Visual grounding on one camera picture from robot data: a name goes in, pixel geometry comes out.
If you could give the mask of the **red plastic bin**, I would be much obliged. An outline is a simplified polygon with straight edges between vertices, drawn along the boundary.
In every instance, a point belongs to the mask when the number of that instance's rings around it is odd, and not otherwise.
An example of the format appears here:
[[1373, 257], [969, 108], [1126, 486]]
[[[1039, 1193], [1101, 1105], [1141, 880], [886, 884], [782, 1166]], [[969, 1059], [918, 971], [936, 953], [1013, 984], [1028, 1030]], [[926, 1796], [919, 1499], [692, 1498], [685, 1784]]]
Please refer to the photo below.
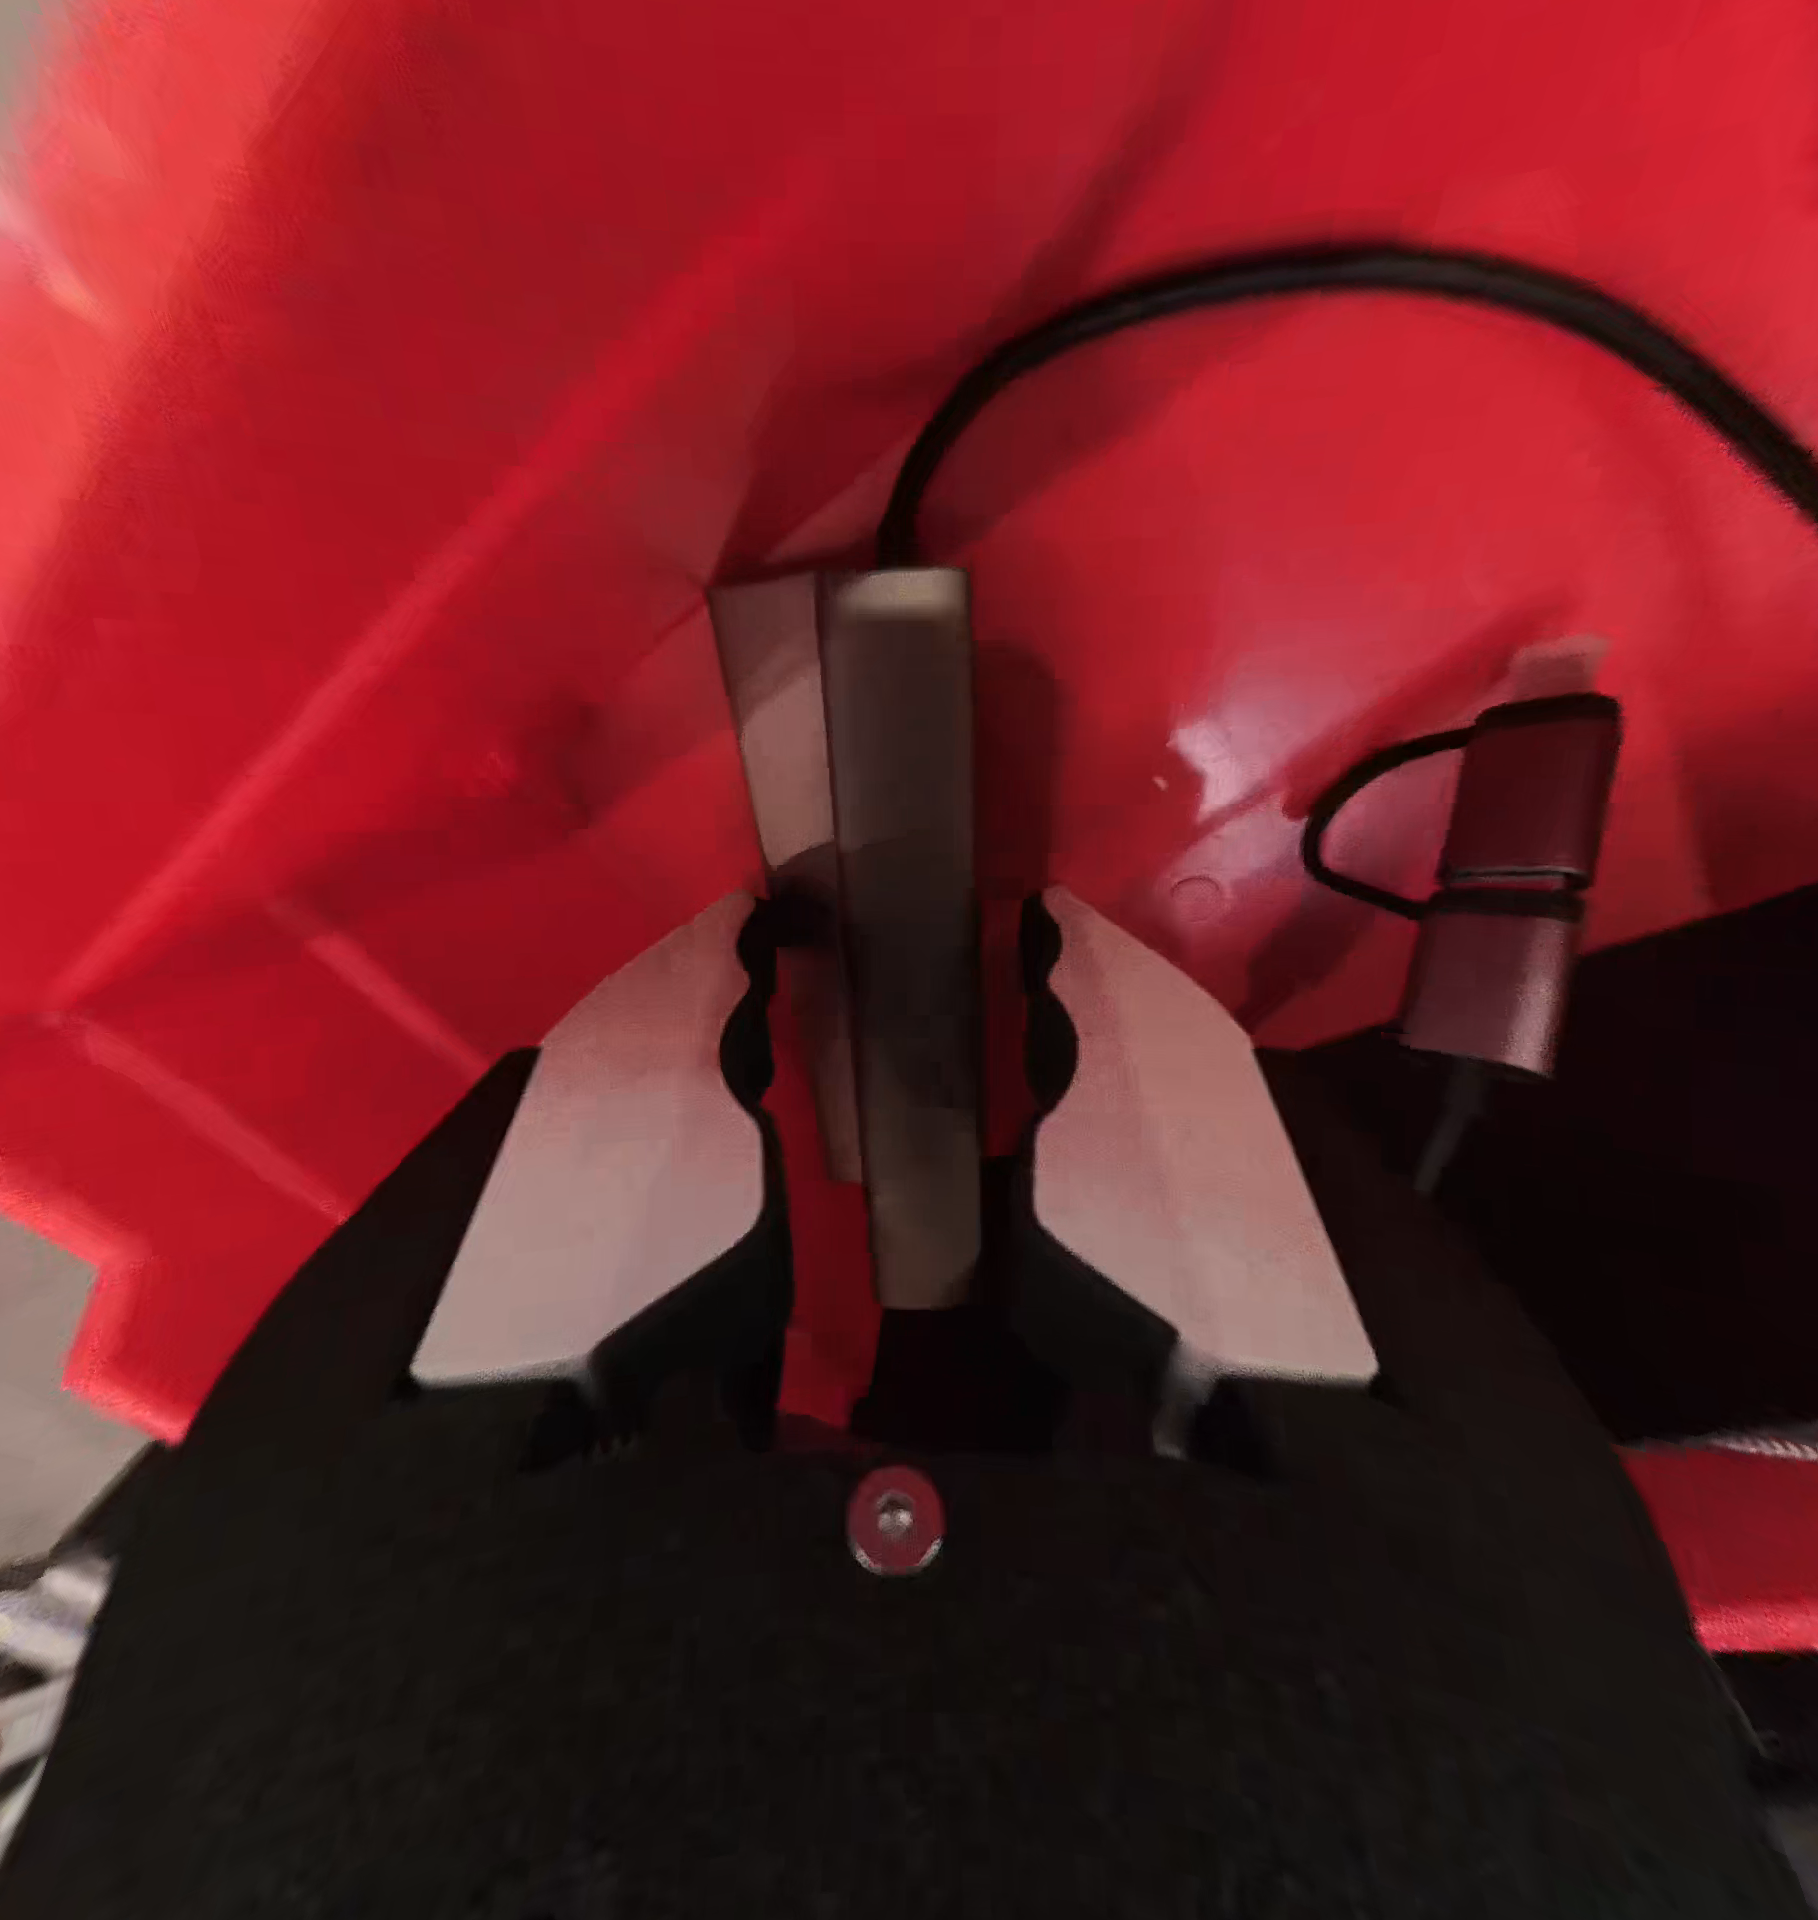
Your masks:
[[[1541, 264], [1818, 448], [1818, 4], [90, 4], [0, 153], [0, 1210], [175, 1441], [502, 1052], [747, 884], [722, 578], [865, 559], [999, 340], [1213, 254]], [[1580, 342], [1287, 299], [1077, 352], [926, 505], [985, 885], [1262, 1043], [1409, 934], [1297, 811], [1608, 644], [1591, 946], [1818, 882], [1818, 539]]]

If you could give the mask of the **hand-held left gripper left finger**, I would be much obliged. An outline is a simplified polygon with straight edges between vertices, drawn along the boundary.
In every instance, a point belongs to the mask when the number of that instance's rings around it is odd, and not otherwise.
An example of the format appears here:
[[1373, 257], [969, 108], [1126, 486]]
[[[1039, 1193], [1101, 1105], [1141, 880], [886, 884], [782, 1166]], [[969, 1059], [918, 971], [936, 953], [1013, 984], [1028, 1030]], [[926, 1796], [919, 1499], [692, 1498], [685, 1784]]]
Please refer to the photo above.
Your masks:
[[413, 1359], [554, 1379], [729, 1256], [770, 1195], [770, 953], [725, 894], [597, 981], [537, 1063]]

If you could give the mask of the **black bin divider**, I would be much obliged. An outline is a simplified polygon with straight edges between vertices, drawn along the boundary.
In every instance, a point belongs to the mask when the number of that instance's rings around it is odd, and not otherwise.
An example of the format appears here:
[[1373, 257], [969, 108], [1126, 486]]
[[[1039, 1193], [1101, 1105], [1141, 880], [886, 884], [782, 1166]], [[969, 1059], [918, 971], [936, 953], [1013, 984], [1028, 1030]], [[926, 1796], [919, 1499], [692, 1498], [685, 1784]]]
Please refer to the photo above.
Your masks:
[[1582, 958], [1557, 1075], [1490, 1080], [1431, 1198], [1444, 1063], [1383, 1027], [1260, 1063], [1377, 1398], [1548, 1388], [1631, 1445], [1818, 1426], [1818, 884]]

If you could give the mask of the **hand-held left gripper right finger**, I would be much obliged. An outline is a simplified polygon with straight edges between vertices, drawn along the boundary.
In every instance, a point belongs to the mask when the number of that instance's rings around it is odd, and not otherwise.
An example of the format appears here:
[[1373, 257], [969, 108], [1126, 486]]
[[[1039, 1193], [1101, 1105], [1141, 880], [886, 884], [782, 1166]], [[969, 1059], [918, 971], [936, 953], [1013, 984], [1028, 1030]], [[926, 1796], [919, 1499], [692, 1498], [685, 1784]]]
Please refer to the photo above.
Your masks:
[[1062, 885], [1028, 899], [1018, 963], [1024, 1144], [1043, 1249], [1088, 1280], [1097, 1357], [1132, 1340], [1216, 1376], [1370, 1385], [1361, 1324], [1238, 1020]]

